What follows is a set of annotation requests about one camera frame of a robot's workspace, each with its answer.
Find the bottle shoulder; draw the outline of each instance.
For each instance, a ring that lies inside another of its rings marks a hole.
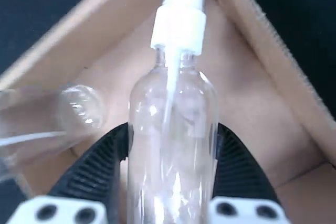
[[[157,93],[158,95],[166,94],[167,72],[164,69],[153,69],[148,74],[144,75],[134,85],[131,93],[131,97],[143,93]],[[176,92],[178,93],[200,93],[205,96],[216,97],[216,92],[207,79],[207,77],[200,71],[180,71]]]

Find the clear glass vial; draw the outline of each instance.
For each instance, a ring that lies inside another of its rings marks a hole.
[[[166,47],[134,86],[129,114],[128,224],[204,223],[212,196],[218,125],[215,90],[181,50],[168,131]]]

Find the spray bottle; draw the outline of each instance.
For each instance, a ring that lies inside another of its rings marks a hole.
[[[129,103],[128,224],[204,223],[218,125],[212,84],[196,70],[204,0],[163,0],[151,47],[154,68]]]

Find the cardboard flap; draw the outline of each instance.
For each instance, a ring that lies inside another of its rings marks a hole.
[[[229,1],[234,10],[230,18],[244,34],[299,121],[336,164],[336,124],[313,86],[258,4],[254,0]]]

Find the dark blue fabric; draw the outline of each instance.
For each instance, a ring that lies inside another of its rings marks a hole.
[[[0,73],[80,0],[0,0]]]
[[[336,117],[336,0],[256,0]]]
[[[26,199],[13,179],[0,183],[0,224],[6,223],[17,206]]]

